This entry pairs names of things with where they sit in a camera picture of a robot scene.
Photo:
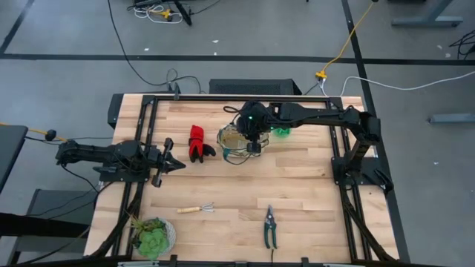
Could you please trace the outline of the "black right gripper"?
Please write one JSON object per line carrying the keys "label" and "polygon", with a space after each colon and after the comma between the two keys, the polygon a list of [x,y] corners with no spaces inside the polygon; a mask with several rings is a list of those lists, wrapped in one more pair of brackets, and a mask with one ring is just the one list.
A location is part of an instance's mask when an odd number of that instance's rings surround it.
{"label": "black right gripper", "polygon": [[271,110],[261,102],[247,101],[238,113],[237,131],[250,141],[246,150],[250,153],[260,153],[262,151],[261,135],[273,130]]}

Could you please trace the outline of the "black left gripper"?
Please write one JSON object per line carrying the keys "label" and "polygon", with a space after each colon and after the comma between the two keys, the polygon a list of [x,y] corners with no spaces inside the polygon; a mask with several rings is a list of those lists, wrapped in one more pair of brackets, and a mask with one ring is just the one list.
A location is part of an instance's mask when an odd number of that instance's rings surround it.
{"label": "black left gripper", "polygon": [[161,186],[162,175],[164,173],[168,174],[171,171],[177,171],[186,167],[184,163],[173,157],[171,153],[173,144],[172,139],[167,137],[164,142],[163,151],[157,147],[151,147],[149,151],[145,153],[144,172],[149,175],[152,168],[157,169],[157,173],[153,174],[151,178],[151,184],[154,187],[159,188]]}

